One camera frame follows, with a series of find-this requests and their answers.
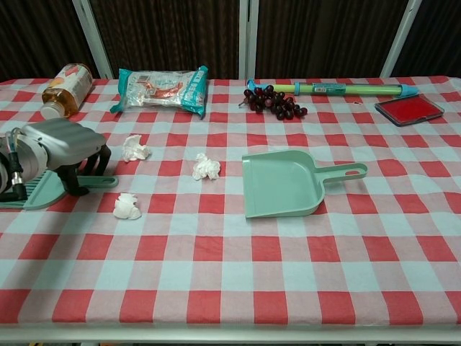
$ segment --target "snack bag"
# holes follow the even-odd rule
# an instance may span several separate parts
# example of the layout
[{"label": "snack bag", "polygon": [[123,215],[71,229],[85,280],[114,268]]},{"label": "snack bag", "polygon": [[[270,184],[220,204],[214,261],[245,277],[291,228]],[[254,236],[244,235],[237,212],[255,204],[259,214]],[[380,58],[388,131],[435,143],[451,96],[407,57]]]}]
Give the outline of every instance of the snack bag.
[{"label": "snack bag", "polygon": [[121,100],[110,108],[111,113],[128,107],[162,105],[181,107],[205,116],[207,88],[206,66],[196,71],[129,71],[119,70],[118,92]]}]

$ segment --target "red grapes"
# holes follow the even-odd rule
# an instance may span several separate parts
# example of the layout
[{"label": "red grapes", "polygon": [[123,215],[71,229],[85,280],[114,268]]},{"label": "red grapes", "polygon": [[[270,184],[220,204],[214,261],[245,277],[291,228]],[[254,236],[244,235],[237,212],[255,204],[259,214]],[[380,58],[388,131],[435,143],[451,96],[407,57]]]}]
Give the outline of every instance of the red grapes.
[{"label": "red grapes", "polygon": [[291,120],[294,117],[304,117],[308,114],[308,109],[295,104],[292,97],[285,99],[284,92],[274,91],[272,85],[266,86],[265,89],[260,87],[254,88],[254,92],[246,89],[243,94],[245,99],[241,103],[247,103],[250,109],[257,113],[262,113],[264,109],[270,109],[278,120]]}]

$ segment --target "plastic bottle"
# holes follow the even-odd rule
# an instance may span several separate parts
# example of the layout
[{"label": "plastic bottle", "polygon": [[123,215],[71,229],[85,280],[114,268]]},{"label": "plastic bottle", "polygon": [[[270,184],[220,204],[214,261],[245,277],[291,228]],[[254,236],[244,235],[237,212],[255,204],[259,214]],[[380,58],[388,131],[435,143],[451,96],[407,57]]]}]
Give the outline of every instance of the plastic bottle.
[{"label": "plastic bottle", "polygon": [[40,113],[45,119],[70,117],[79,111],[92,85],[93,76],[85,65],[64,66],[43,92]]}]

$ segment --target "bottle label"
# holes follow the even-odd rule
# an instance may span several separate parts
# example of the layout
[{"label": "bottle label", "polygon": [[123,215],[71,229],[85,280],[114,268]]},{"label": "bottle label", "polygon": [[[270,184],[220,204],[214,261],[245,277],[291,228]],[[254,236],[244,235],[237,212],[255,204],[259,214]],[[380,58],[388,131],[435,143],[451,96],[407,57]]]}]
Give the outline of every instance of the bottle label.
[{"label": "bottle label", "polygon": [[70,63],[50,82],[48,88],[64,89],[71,93],[77,107],[80,107],[93,85],[93,77],[82,65]]},{"label": "bottle label", "polygon": [[344,95],[346,85],[342,83],[313,83],[312,90],[314,94]]}]

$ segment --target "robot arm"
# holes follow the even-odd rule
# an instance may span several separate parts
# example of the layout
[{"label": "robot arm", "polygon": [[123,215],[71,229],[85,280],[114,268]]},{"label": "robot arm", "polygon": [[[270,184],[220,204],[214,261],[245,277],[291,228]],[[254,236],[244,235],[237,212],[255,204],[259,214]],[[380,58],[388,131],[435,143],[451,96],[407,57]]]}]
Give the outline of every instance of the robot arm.
[{"label": "robot arm", "polygon": [[106,138],[66,119],[52,119],[14,129],[0,138],[0,202],[26,200],[24,183],[39,177],[47,168],[60,177],[71,195],[88,193],[79,186],[77,170],[83,160],[82,174],[103,175],[111,151]]}]

